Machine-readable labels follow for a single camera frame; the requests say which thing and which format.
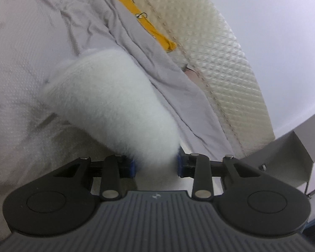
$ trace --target quilted material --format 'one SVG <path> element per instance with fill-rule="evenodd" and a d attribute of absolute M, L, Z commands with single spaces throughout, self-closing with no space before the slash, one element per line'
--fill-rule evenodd
<path fill-rule="evenodd" d="M 206 86 L 237 157 L 274 139 L 254 73 L 231 28 L 210 0 L 134 0 L 151 23 L 178 44 L 170 53 L 181 68 L 190 63 Z"/>

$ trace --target gray fabric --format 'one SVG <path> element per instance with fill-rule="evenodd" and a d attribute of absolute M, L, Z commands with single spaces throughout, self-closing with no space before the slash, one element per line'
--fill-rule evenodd
<path fill-rule="evenodd" d="M 146 73 L 192 151 L 212 160 L 232 153 L 203 92 L 117 0 L 0 0 L 0 184 L 23 184 L 79 155 L 106 155 L 37 96 L 61 61 L 115 46 Z"/>

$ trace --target yellow fabric strip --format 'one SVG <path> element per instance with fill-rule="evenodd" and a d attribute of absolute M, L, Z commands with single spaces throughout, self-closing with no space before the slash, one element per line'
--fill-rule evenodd
<path fill-rule="evenodd" d="M 148 21 L 145 13 L 141 12 L 133 0 L 119 0 L 132 14 L 134 14 L 140 24 L 150 33 L 163 47 L 165 51 L 173 51 L 177 44 L 162 35 L 151 23 Z"/>

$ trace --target black circular joint cover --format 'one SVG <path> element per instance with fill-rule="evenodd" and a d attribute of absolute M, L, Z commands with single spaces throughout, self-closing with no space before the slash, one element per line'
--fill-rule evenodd
<path fill-rule="evenodd" d="M 300 231 L 310 215 L 310 203 L 297 189 L 262 176 L 234 183 L 219 198 L 218 210 L 241 231 L 274 237 Z"/>
<path fill-rule="evenodd" d="M 78 228 L 92 216 L 98 201 L 87 189 L 70 178 L 40 179 L 5 199 L 3 214 L 12 231 L 32 236 L 59 235 Z"/>

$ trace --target white fluffy object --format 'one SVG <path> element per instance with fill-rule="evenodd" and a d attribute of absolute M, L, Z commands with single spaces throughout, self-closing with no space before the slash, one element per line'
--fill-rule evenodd
<path fill-rule="evenodd" d="M 137 160 L 139 188 L 178 188 L 176 123 L 127 53 L 89 50 L 56 70 L 42 93 L 45 102 L 73 125 Z"/>

